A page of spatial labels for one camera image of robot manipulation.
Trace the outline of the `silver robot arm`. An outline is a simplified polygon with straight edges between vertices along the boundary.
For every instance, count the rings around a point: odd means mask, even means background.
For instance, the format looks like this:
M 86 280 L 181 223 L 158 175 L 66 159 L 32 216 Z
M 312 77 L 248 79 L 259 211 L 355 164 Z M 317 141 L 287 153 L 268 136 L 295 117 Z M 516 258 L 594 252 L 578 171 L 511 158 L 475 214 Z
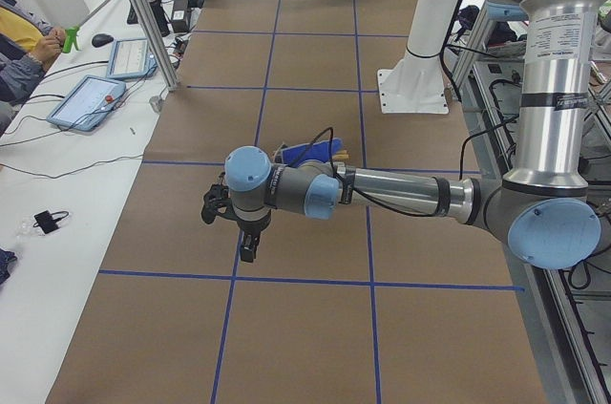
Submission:
M 420 217 L 453 217 L 490 232 L 523 262 L 563 269 L 589 257 L 601 234 L 579 174 L 590 50 L 606 0 L 491 0 L 517 4 L 529 26 L 516 159 L 501 181 L 392 175 L 332 162 L 273 163 L 254 146 L 226 159 L 223 204 L 243 233 L 241 259 L 256 257 L 273 210 L 327 219 L 338 204 L 376 204 Z

